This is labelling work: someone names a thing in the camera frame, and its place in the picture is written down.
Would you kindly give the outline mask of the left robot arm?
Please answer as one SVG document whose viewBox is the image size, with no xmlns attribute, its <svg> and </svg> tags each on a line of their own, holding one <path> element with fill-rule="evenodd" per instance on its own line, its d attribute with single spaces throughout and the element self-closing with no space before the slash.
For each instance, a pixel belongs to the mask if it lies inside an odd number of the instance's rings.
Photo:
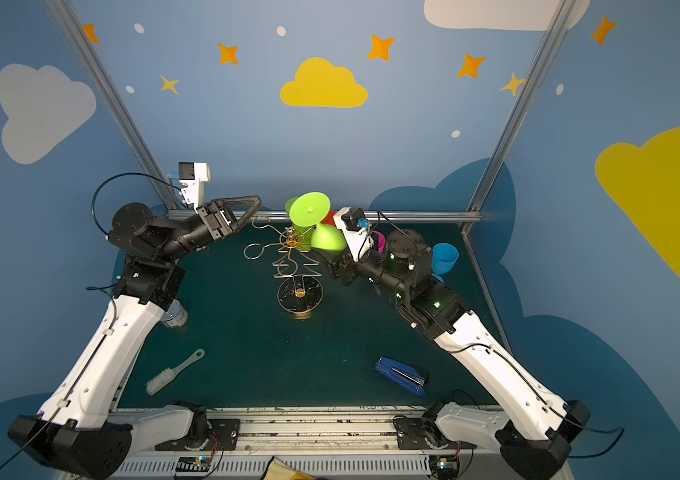
<svg viewBox="0 0 680 480">
<path fill-rule="evenodd" d="M 189 437 L 208 438 L 205 408 L 170 404 L 127 420 L 110 415 L 119 386 L 148 334 L 175 300 L 179 260 L 242 230 L 261 209 L 259 196 L 215 199 L 183 220 L 158 217 L 142 203 L 117 211 L 108 234 L 126 254 L 108 310 L 80 358 L 34 415 L 18 416 L 8 436 L 41 466 L 107 479 L 129 456 Z"/>
</svg>

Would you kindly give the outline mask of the pink wine glass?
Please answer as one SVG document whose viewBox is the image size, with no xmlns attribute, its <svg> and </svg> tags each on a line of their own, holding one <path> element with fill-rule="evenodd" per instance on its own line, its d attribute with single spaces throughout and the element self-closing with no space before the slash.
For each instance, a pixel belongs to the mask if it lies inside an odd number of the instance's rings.
<svg viewBox="0 0 680 480">
<path fill-rule="evenodd" d="M 379 231 L 372 231 L 371 238 L 373 240 L 373 248 L 379 253 L 383 253 L 386 245 L 386 237 Z"/>
</svg>

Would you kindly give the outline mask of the red wine glass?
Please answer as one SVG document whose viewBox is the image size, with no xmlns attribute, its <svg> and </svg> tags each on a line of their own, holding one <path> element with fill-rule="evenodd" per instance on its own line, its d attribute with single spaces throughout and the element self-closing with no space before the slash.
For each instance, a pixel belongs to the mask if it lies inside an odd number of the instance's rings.
<svg viewBox="0 0 680 480">
<path fill-rule="evenodd" d="M 325 216 L 325 218 L 321 221 L 321 223 L 324 224 L 324 225 L 329 225 L 329 226 L 335 227 L 336 226 L 336 222 L 335 222 L 335 215 L 336 214 L 337 214 L 336 211 L 330 210 L 328 212 L 328 214 Z"/>
</svg>

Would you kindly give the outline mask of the blue wine glass front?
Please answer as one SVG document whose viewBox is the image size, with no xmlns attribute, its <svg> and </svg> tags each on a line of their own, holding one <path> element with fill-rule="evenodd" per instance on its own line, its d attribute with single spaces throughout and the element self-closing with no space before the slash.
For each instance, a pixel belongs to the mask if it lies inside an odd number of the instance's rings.
<svg viewBox="0 0 680 480">
<path fill-rule="evenodd" d="M 438 243 L 432 248 L 432 274 L 439 280 L 455 267 L 460 257 L 459 250 L 449 243 Z"/>
</svg>

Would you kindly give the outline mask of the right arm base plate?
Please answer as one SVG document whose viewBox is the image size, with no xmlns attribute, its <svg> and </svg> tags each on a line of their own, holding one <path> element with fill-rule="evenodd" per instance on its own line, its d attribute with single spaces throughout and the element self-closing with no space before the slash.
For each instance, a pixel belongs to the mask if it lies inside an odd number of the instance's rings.
<svg viewBox="0 0 680 480">
<path fill-rule="evenodd" d="M 399 450 L 436 450 L 446 446 L 421 418 L 396 415 L 392 419 Z"/>
</svg>

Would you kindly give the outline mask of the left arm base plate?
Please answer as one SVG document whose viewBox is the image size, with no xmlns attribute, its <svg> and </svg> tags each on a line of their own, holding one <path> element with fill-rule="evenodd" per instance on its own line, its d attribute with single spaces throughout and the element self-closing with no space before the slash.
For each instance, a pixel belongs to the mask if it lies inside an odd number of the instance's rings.
<svg viewBox="0 0 680 480">
<path fill-rule="evenodd" d="M 233 451 L 238 443 L 240 427 L 240 419 L 207 419 L 204 424 L 192 426 L 186 436 L 160 443 L 155 447 L 155 450 L 173 452 Z"/>
</svg>

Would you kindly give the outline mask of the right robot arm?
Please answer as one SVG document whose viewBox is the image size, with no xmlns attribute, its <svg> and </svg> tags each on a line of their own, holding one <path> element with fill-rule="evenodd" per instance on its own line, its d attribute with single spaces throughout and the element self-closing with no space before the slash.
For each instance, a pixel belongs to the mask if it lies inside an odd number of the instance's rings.
<svg viewBox="0 0 680 480">
<path fill-rule="evenodd" d="M 502 456 L 524 479 L 551 479 L 590 418 L 538 382 L 489 332 L 479 315 L 432 271 L 434 250 L 414 230 L 395 230 L 383 248 L 365 229 L 317 226 L 311 250 L 334 279 L 361 278 L 391 294 L 411 328 L 456 359 L 497 401 L 501 412 L 437 402 L 422 416 L 438 448 L 472 444 Z"/>
</svg>

